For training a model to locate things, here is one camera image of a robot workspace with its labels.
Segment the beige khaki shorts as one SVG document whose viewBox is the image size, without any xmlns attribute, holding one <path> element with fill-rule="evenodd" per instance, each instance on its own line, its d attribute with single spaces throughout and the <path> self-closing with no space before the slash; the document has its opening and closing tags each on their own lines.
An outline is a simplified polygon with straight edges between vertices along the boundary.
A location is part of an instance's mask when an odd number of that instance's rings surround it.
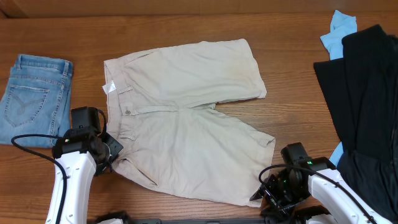
<svg viewBox="0 0 398 224">
<path fill-rule="evenodd" d="M 104 75 L 118 174 L 178 197 L 261 206 L 253 195 L 275 138 L 215 108 L 266 96 L 246 40 L 134 52 L 106 60 Z"/>
</svg>

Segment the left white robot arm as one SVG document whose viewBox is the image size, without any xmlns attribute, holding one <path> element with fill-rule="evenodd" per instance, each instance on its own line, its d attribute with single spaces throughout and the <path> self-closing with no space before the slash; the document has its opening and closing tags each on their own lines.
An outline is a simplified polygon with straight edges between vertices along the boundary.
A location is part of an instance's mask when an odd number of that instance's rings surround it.
<svg viewBox="0 0 398 224">
<path fill-rule="evenodd" d="M 68 130 L 52 148 L 55 183 L 46 223 L 86 223 L 93 177 L 101 175 L 123 149 L 108 133 L 88 127 Z"/>
</svg>

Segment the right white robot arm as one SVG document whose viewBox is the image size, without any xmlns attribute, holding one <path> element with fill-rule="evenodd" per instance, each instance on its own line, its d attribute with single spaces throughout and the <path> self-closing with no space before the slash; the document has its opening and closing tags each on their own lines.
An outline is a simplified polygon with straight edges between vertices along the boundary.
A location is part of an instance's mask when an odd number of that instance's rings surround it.
<svg viewBox="0 0 398 224">
<path fill-rule="evenodd" d="M 325 157 L 286 160 L 259 174 L 250 200 L 265 199 L 266 223 L 374 223 L 391 221 L 356 194 Z"/>
</svg>

